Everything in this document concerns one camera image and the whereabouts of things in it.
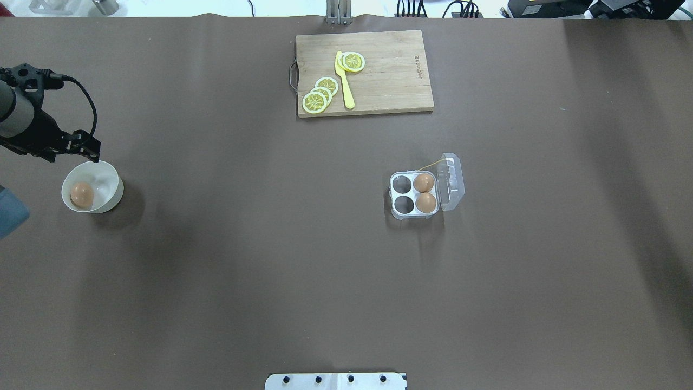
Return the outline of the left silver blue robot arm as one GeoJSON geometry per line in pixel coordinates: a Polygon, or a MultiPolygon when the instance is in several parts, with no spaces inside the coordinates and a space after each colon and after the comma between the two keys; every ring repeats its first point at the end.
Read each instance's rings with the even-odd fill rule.
{"type": "Polygon", "coordinates": [[[63,131],[57,121],[42,108],[42,89],[37,97],[2,82],[2,146],[19,155],[32,155],[54,162],[58,155],[74,154],[99,162],[101,143],[94,138],[97,124],[96,106],[91,96],[76,79],[67,78],[79,86],[92,110],[90,131],[63,131]]]}

